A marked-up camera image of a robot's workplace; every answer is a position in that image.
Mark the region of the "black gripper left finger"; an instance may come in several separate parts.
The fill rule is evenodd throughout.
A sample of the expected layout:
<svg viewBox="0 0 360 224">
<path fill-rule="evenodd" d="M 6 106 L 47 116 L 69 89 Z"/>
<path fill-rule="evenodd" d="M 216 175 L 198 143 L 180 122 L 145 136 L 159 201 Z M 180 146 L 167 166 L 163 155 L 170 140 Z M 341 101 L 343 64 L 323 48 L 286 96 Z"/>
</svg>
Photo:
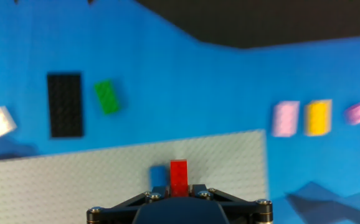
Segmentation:
<svg viewBox="0 0 360 224">
<path fill-rule="evenodd" d="M 120 224 L 133 223 L 139 210 L 152 202 L 170 197 L 170 187 L 153 187 L 111 208 L 92 207 L 86 212 L 87 223 Z"/>
</svg>

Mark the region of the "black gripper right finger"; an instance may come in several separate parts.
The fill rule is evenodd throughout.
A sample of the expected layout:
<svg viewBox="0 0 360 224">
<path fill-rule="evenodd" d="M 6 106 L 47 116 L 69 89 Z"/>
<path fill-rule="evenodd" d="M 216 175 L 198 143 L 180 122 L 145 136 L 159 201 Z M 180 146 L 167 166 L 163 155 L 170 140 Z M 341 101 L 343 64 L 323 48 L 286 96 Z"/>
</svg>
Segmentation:
<svg viewBox="0 0 360 224">
<path fill-rule="evenodd" d="M 246 201 L 204 184 L 189 186 L 189 196 L 210 200 L 219 204 L 230 223 L 273 224 L 273 203 L 260 198 Z"/>
</svg>

